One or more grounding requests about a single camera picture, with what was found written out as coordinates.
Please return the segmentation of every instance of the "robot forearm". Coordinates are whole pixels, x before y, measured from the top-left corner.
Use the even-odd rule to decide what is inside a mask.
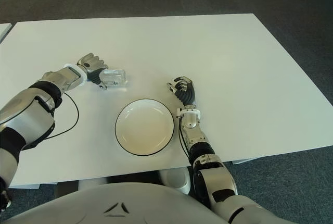
[[[184,104],[183,109],[177,110],[177,117],[180,119],[181,133],[184,134],[189,162],[193,168],[197,200],[232,224],[292,223],[276,217],[253,200],[237,195],[232,175],[200,129],[201,115],[194,103],[192,81],[187,77],[179,77],[175,82],[175,86],[170,83],[168,86]]]
[[[87,80],[106,89],[99,79],[99,73],[106,68],[98,56],[88,54],[77,65],[45,73],[0,110],[0,194],[4,198],[16,172],[20,151],[35,147],[53,131],[54,111],[61,104],[63,93]]]

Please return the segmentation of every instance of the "carpeted floor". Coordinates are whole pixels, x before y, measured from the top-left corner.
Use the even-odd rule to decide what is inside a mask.
[[[333,104],[333,0],[0,0],[0,23],[231,13],[254,13]],[[333,223],[332,152],[327,147],[228,166],[239,192],[278,216]],[[52,185],[14,190],[1,220],[53,196]]]

